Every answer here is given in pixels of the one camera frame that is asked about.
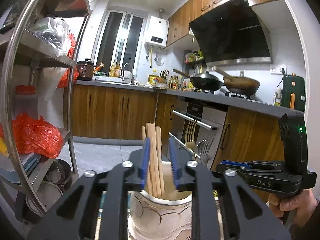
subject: wall outlet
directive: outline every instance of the wall outlet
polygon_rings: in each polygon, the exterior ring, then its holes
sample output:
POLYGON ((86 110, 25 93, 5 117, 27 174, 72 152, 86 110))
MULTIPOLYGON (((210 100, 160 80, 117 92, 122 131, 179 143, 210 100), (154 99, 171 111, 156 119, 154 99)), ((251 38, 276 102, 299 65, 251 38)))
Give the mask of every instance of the wall outlet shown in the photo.
POLYGON ((272 65, 270 68, 270 74, 278 74, 282 75, 282 69, 284 69, 284 72, 287 73, 287 66, 284 64, 279 64, 279 65, 272 65))

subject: oven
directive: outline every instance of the oven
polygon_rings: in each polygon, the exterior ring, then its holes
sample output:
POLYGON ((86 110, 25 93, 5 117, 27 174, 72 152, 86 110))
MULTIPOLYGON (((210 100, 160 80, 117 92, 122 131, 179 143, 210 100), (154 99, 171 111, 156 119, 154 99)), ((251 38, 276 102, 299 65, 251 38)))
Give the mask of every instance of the oven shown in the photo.
POLYGON ((195 128, 196 146, 203 139, 206 139, 210 133, 215 135, 208 153, 208 163, 206 164, 208 169, 210 169, 222 135, 226 112, 178 100, 172 110, 172 114, 174 114, 175 117, 169 136, 175 139, 177 148, 184 148, 187 150, 190 159, 192 158, 193 152, 184 144, 185 133, 189 121, 196 120, 197 122, 195 128))

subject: black range hood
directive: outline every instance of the black range hood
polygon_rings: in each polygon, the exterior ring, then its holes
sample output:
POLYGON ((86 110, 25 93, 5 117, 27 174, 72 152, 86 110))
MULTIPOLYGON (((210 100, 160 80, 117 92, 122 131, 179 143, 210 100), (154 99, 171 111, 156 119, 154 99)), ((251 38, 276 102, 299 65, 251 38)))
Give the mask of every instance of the black range hood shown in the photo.
POLYGON ((192 21, 207 66, 270 64, 266 27, 246 0, 231 0, 192 21))

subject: human hand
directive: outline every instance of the human hand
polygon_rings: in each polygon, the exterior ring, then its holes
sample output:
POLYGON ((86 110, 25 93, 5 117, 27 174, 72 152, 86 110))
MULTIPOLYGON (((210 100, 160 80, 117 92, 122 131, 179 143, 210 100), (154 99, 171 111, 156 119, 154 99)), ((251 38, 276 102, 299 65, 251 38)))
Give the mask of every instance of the human hand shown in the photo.
POLYGON ((301 228, 308 222, 317 207, 317 200, 313 196, 311 189, 305 189, 301 194, 284 200, 271 193, 268 200, 269 208, 278 218, 283 217, 286 211, 297 209, 293 223, 301 228))

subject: water heater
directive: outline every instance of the water heater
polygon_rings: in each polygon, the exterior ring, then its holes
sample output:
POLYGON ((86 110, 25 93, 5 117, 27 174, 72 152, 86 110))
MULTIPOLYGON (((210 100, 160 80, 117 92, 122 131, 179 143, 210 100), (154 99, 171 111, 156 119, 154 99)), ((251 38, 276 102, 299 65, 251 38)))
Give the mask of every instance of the water heater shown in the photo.
POLYGON ((168 21, 151 16, 146 34, 146 44, 163 49, 167 43, 168 29, 168 21))

